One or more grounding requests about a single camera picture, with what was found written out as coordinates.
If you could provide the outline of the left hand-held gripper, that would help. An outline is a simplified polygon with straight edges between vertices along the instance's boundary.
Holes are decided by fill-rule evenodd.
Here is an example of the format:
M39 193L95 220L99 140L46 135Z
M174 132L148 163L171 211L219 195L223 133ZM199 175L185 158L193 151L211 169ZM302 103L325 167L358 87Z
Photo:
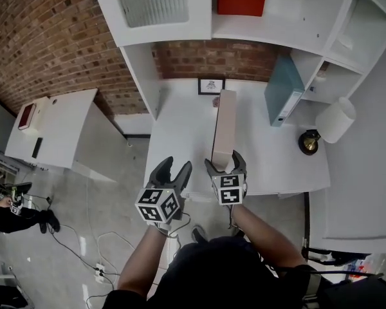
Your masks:
M191 161L186 162L179 173L171 181L171 167L173 157L169 156L160 162L151 172L149 180L140 190L135 206L148 224L166 224L172 221L181 221L183 216L184 201L181 196L186 188L192 173Z

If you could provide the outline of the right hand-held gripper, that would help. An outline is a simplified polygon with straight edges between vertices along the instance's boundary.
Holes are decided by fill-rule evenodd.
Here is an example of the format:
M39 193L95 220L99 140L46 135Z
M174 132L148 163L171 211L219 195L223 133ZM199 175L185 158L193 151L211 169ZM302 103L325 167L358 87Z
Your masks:
M246 162L236 150L233 150L234 168L231 174L218 171L209 159L205 159L205 167L211 178L212 187L220 205L242 204L247 193Z

